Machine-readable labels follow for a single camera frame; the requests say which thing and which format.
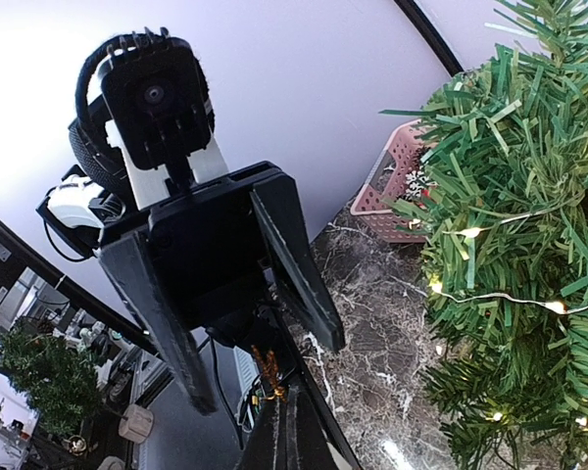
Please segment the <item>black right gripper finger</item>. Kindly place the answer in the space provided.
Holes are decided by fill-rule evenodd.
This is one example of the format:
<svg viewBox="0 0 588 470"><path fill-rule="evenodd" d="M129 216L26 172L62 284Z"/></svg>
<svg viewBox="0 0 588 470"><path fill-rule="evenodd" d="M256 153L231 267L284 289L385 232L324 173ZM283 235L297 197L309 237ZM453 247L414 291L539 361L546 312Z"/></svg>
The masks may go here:
<svg viewBox="0 0 588 470"><path fill-rule="evenodd" d="M337 468L308 396L268 400L235 466L239 470Z"/></svg>

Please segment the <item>small green christmas tree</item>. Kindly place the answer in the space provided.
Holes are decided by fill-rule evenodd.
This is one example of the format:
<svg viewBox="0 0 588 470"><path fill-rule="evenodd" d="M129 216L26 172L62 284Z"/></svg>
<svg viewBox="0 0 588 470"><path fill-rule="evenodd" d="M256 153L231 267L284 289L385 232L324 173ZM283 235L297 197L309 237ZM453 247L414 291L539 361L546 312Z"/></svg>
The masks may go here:
<svg viewBox="0 0 588 470"><path fill-rule="evenodd" d="M423 387L461 469L549 445L588 462L588 1L503 1L539 50L500 45L416 111L435 183L413 218L450 351Z"/></svg>

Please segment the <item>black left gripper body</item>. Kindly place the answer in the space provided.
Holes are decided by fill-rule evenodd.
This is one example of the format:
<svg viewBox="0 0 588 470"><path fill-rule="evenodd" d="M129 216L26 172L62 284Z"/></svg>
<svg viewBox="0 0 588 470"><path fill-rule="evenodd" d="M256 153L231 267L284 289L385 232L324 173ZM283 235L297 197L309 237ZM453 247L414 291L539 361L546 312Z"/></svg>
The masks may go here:
<svg viewBox="0 0 588 470"><path fill-rule="evenodd" d="M300 204L295 180L261 162L111 225L102 247L141 234L181 325L205 326L264 295L264 271L272 261L251 201L256 186L292 187Z"/></svg>

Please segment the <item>pink plastic basket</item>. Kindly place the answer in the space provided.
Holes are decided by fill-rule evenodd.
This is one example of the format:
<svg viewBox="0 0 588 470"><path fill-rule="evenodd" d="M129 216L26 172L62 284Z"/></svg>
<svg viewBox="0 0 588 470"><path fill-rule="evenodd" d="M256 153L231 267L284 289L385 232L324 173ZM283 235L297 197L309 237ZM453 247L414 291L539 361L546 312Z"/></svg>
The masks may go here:
<svg viewBox="0 0 588 470"><path fill-rule="evenodd" d="M406 196L408 175L419 169L423 130L413 120L399 125L389 136L367 179L350 207L350 214L363 222L380 240L389 244L424 243L413 218L397 215L391 205Z"/></svg>

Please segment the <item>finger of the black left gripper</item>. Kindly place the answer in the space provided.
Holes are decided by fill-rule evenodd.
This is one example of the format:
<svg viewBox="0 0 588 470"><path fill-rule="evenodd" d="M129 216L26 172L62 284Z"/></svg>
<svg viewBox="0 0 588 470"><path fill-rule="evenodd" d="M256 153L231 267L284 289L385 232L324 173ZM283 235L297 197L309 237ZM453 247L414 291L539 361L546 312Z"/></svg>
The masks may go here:
<svg viewBox="0 0 588 470"><path fill-rule="evenodd" d="M256 186L251 201L266 239L279 296L292 315L333 353L345 347L342 320L313 259L296 190Z"/></svg>
<svg viewBox="0 0 588 470"><path fill-rule="evenodd" d="M190 404L202 415L218 410L196 341L180 323L147 253L144 238L133 233L101 248L99 263L150 333L151 341Z"/></svg>

